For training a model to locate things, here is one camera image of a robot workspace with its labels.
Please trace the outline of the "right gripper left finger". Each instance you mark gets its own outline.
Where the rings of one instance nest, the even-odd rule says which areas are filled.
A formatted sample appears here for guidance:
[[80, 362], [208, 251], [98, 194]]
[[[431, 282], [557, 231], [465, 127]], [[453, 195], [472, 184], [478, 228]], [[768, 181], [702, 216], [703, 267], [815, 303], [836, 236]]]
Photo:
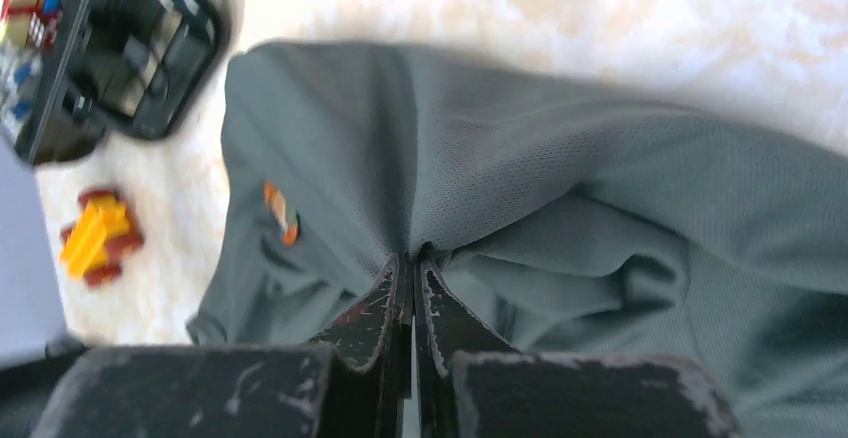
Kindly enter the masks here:
[[293, 346], [137, 346], [83, 354], [36, 437], [399, 437], [410, 393], [411, 266]]

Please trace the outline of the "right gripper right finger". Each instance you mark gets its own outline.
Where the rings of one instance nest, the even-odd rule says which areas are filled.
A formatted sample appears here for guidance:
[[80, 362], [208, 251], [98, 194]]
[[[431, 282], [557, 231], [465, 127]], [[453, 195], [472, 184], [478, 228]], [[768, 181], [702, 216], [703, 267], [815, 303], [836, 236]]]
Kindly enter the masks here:
[[673, 355], [524, 353], [485, 325], [430, 262], [415, 268], [424, 437], [737, 437], [697, 362]]

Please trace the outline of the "round orange brooch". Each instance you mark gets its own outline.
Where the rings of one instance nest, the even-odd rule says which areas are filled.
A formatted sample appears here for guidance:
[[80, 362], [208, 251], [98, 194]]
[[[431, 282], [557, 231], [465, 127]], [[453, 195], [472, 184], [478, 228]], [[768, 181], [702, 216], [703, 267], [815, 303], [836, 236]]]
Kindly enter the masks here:
[[264, 183], [264, 201], [279, 225], [281, 243], [284, 246], [292, 246], [300, 232], [297, 211], [287, 204], [282, 192], [269, 181]]

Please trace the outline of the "grey t-shirt garment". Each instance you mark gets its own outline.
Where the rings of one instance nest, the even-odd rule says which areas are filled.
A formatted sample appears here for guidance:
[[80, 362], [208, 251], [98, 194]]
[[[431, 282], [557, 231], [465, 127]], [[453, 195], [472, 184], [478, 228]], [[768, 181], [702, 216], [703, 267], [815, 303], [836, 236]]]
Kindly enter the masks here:
[[[418, 46], [234, 57], [223, 246], [187, 329], [298, 343], [388, 257], [533, 351], [705, 364], [748, 437], [847, 433], [847, 161], [799, 138]], [[292, 246], [264, 201], [299, 216]]]

